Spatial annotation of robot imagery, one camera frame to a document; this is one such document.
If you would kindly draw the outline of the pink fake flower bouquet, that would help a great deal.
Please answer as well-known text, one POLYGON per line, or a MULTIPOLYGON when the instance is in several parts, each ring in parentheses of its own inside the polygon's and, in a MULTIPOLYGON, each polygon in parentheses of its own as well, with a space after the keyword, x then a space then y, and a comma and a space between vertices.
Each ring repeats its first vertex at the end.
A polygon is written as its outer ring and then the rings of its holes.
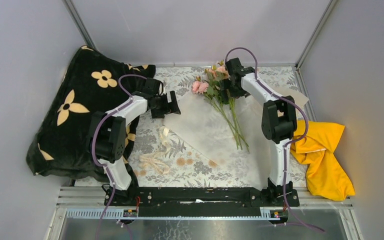
POLYGON ((202 76, 197 76, 192 83, 191 91, 196 95, 203 95, 206 101, 219 112, 224 120, 227 122, 228 127, 235 140, 236 148, 238 150, 250 150, 241 126, 239 124, 236 108, 236 98, 233 97, 228 90, 222 89, 222 84, 229 80, 229 73, 227 71, 225 62, 223 60, 204 69, 203 79, 202 76))

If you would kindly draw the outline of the white wrapping paper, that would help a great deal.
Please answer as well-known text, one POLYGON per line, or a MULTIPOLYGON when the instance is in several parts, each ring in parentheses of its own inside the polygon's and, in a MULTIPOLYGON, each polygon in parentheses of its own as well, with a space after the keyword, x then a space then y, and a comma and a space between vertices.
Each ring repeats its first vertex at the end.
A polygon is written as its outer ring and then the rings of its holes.
POLYGON ((163 124, 222 173, 220 186, 244 184, 265 188, 271 172, 270 141, 262 132, 263 108, 252 97, 235 101, 235 113, 247 146, 237 146, 223 115, 202 95, 186 93, 178 101, 181 114, 167 115, 163 124))

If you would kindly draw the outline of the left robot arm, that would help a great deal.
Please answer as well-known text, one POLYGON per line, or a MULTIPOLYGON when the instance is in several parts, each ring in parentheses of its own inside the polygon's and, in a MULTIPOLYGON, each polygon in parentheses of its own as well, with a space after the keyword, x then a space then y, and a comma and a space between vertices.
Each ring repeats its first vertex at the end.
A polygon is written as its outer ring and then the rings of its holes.
POLYGON ((128 77, 126 74, 118 79, 127 99, 106 112, 96 111, 91 117, 86 139, 87 152, 94 164, 103 168, 110 186, 117 190, 116 199, 124 206, 135 200, 135 192, 129 188, 132 176, 122 159, 127 147, 128 125, 146 112, 150 112, 154 119, 181 114, 175 91, 166 92, 161 81, 141 76, 132 90, 127 90, 122 81, 128 77))

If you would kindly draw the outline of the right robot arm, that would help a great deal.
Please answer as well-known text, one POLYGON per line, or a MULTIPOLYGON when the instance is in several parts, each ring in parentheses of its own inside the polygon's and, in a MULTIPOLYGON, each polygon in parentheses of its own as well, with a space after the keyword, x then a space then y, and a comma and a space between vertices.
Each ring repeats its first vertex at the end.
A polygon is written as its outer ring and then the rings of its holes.
POLYGON ((281 96, 257 75, 253 67, 244 67, 239 58, 227 60, 224 66, 228 78, 220 81, 222 102, 227 104, 250 95, 262 106, 261 130, 270 141, 271 159, 268 186, 262 194, 271 205, 279 206, 293 190, 287 170, 290 154, 287 143, 297 130, 295 100, 292 96, 281 96))

